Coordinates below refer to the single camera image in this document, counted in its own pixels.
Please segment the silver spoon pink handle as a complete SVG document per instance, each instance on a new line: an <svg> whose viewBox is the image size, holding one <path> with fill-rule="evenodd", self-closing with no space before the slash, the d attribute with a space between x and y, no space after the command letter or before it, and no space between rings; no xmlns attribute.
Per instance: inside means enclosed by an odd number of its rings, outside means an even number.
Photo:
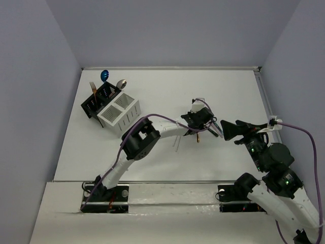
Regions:
<svg viewBox="0 0 325 244"><path fill-rule="evenodd" d="M125 79L119 80L116 83L116 86L111 88L111 93L109 94L109 98L121 92L126 87L126 85L127 85L127 81Z"/></svg>

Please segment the blue metallic spoon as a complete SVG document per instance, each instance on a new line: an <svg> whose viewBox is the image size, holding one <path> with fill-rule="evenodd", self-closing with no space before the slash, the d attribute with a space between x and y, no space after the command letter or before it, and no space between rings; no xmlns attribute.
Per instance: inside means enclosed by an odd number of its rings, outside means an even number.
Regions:
<svg viewBox="0 0 325 244"><path fill-rule="evenodd" d="M109 78L109 71L108 70L103 70L100 74L100 78L101 78L101 81L103 83L107 82L108 78Z"/></svg>

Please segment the copper fork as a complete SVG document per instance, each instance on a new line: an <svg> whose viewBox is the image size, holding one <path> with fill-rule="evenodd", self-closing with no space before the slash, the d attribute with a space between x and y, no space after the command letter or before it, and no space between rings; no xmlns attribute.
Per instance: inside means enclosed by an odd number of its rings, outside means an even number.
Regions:
<svg viewBox="0 0 325 244"><path fill-rule="evenodd" d="M90 84L90 87L92 89L92 93L94 95L94 99L95 99L95 103L96 103L96 108L98 109L98 102L97 102L97 98L96 98L97 88L96 88L94 82L90 82L89 84Z"/></svg>

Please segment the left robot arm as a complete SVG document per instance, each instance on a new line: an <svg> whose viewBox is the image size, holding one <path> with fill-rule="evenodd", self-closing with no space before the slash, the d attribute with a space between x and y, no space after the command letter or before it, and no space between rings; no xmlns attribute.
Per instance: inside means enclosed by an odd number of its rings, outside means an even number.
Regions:
<svg viewBox="0 0 325 244"><path fill-rule="evenodd" d="M115 162L105 173L96 177L90 193L102 201L110 199L113 189L131 164L148 156L160 139L203 132L211 126L213 120L214 114L207 107L197 112L188 112L178 119L160 114L149 114L140 118L122 135Z"/></svg>

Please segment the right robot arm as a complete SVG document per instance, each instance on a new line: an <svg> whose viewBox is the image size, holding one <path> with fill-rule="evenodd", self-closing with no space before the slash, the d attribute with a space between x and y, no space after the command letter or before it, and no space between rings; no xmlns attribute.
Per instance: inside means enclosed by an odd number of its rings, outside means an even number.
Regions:
<svg viewBox="0 0 325 244"><path fill-rule="evenodd" d="M269 143L268 132L287 126L271 116L268 123L254 125L237 120L221 120L226 141L236 136L236 145L245 145L257 170L264 173L258 180L249 173L241 175L233 185L217 193L220 202L250 200L259 205L277 222L287 228L294 243L324 243L324 218L321 200L318 207L311 203L303 182L290 168L295 161L288 147Z"/></svg>

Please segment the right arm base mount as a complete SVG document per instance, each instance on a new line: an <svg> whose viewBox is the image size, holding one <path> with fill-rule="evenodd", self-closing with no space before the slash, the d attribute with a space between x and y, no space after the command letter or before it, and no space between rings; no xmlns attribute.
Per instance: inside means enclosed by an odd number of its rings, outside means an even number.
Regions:
<svg viewBox="0 0 325 244"><path fill-rule="evenodd" d="M219 202L221 213L266 212L261 206L249 200L245 195L241 196L239 193L236 193L234 185L218 185L215 198Z"/></svg>

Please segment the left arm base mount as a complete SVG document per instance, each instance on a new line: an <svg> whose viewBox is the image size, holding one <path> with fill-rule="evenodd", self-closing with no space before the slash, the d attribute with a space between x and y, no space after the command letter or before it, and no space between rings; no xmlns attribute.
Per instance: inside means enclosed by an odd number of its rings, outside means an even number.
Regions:
<svg viewBox="0 0 325 244"><path fill-rule="evenodd" d="M81 212L87 214L127 214L129 209L129 185L117 185L115 188L100 192L100 187L91 195L95 183L85 181L82 184L83 196Z"/></svg>

